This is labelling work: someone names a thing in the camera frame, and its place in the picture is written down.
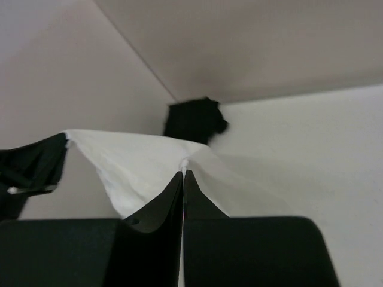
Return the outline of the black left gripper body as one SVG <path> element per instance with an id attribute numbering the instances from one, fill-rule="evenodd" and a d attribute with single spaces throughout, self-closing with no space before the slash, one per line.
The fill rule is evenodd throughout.
<path id="1" fill-rule="evenodd" d="M 28 198 L 52 193 L 65 165 L 68 139 L 59 133 L 1 151 L 1 219 L 17 219 Z"/>

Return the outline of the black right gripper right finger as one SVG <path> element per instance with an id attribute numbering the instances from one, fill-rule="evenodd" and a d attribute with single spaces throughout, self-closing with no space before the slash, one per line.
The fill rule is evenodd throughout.
<path id="1" fill-rule="evenodd" d="M 233 218 L 184 177 L 186 286 L 338 286 L 320 229 L 299 216 Z"/>

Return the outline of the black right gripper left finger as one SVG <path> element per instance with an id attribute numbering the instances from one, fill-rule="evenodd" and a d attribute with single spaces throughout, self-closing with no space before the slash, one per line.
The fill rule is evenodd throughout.
<path id="1" fill-rule="evenodd" d="M 1 224 L 2 286 L 177 286 L 183 176 L 126 219 Z"/>

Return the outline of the white tank top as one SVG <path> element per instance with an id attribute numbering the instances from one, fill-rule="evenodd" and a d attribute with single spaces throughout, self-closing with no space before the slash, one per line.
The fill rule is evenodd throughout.
<path id="1" fill-rule="evenodd" d="M 65 130 L 92 163 L 115 211 L 126 218 L 158 196 L 171 178 L 191 171 L 203 195 L 229 216 L 297 215 L 282 195 L 264 187 L 244 161 L 196 142 L 100 130 Z"/>

